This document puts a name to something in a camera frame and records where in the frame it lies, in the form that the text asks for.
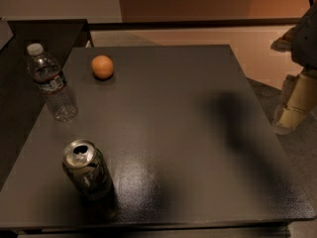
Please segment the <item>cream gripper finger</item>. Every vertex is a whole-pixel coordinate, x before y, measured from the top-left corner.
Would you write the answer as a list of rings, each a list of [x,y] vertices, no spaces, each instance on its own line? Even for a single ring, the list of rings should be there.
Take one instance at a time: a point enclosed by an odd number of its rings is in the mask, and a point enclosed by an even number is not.
[[[317,105],[317,70],[304,68],[296,76],[288,75],[273,114],[272,129],[277,135],[294,131]]]
[[[292,41],[294,37],[295,28],[289,29],[281,37],[276,39],[270,46],[274,51],[285,53],[292,50]]]

